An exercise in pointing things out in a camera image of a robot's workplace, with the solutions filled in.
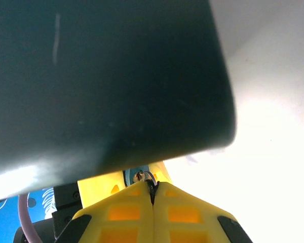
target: white surface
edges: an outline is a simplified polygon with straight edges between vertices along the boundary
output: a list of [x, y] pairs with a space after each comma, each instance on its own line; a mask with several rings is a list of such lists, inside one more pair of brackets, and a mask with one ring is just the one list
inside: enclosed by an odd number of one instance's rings
[[196, 166], [167, 161], [169, 174], [234, 214], [254, 243], [303, 243], [304, 0], [211, 3], [236, 100], [236, 140], [222, 153], [194, 155]]

